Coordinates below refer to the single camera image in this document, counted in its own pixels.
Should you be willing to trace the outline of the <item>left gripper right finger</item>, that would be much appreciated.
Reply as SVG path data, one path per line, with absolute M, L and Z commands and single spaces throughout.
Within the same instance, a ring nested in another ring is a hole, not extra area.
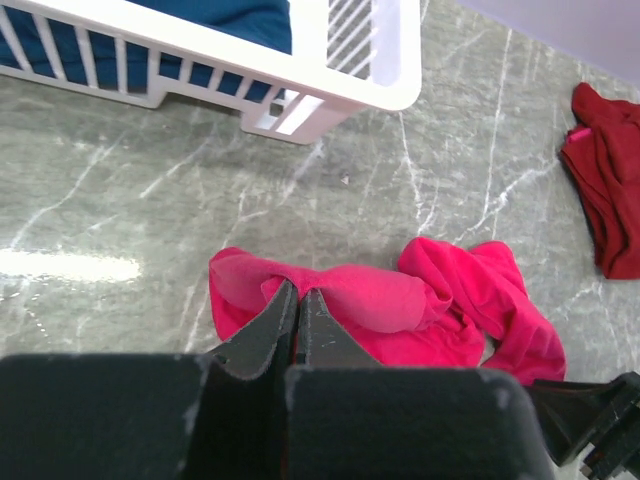
M 300 304 L 295 363 L 314 368 L 378 368 L 329 312 L 322 292 L 309 291 Z

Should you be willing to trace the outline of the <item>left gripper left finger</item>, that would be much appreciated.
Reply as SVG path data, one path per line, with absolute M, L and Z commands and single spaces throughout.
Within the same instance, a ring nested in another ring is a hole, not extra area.
M 296 333 L 298 292 L 285 280 L 267 306 L 207 354 L 207 383 L 281 383 Z

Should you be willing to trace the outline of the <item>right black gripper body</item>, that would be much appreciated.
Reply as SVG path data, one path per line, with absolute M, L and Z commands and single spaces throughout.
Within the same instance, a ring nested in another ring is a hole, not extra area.
M 588 479 L 639 476 L 639 374 L 608 383 L 537 380 L 529 387 L 546 449 L 558 467 L 587 447 L 581 473 Z

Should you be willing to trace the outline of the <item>pink t shirt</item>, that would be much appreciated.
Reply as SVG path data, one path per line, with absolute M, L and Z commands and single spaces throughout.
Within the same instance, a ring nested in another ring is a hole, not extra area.
M 260 313 L 284 281 L 299 296 L 319 291 L 336 321 L 384 365 L 484 365 L 524 385 L 565 378 L 560 336 L 530 300 L 502 242 L 465 250 L 418 237 L 395 270 L 353 264 L 314 270 L 223 249 L 209 262 L 219 338 L 230 338 Z

